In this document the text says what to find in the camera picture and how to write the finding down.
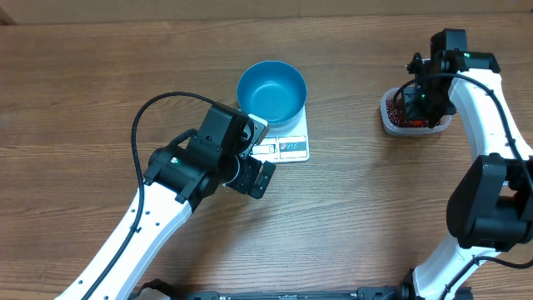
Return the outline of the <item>blue bowl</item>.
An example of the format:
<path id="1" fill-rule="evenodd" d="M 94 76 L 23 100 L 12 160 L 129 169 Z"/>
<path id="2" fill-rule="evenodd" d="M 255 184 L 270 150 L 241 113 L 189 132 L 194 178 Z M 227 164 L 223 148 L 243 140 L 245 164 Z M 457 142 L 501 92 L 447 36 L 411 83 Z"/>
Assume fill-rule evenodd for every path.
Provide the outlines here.
<path id="1" fill-rule="evenodd" d="M 282 61 L 263 61 L 250 66 L 237 84 L 237 102 L 248 114 L 272 128 L 291 127 L 301 115 L 308 96 L 301 73 Z"/>

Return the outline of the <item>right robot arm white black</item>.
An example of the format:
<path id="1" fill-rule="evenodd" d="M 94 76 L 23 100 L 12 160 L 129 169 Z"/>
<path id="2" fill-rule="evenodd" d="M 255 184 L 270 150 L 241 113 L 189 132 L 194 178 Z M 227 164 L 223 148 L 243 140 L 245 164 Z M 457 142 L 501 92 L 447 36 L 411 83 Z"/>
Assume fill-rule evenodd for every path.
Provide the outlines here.
<path id="1" fill-rule="evenodd" d="M 406 276 L 398 297 L 470 299 L 460 286 L 483 263 L 532 265 L 498 257 L 532 239 L 532 148 L 506 104 L 495 55 L 469 51 L 465 30 L 435 34 L 430 58 L 415 54 L 406 69 L 414 79 L 394 94 L 394 106 L 429 128 L 460 114 L 473 163 L 448 200 L 445 239 Z"/>

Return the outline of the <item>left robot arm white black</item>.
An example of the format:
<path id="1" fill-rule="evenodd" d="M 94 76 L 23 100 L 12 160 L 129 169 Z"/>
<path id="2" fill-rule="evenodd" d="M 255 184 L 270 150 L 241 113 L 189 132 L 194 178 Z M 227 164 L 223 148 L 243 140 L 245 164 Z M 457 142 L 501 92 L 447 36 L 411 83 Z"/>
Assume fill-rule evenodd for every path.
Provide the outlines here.
<path id="1" fill-rule="evenodd" d="M 221 103 L 200 127 L 158 148 L 132 204 L 96 256 L 61 299 L 126 299 L 168 238 L 219 186 L 259 199 L 275 165 L 251 150 L 268 122 Z"/>

